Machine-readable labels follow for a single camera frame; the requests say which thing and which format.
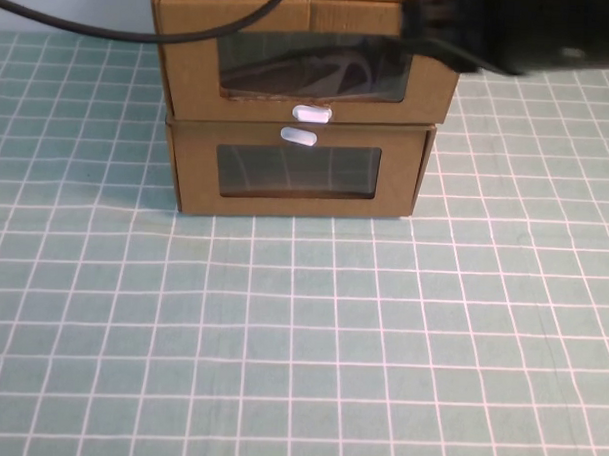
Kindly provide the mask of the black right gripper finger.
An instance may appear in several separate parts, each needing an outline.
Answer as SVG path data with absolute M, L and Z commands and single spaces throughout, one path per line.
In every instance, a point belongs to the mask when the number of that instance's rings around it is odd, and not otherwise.
M 474 74 L 483 68 L 477 56 L 437 38 L 402 38 L 401 47 L 411 55 L 432 58 L 456 73 Z

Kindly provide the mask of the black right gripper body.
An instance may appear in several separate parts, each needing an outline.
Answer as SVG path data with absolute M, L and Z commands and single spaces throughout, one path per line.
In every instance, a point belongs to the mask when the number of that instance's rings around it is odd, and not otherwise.
M 443 40 L 497 75 L 609 70 L 609 0 L 404 0 L 401 11 L 400 43 Z

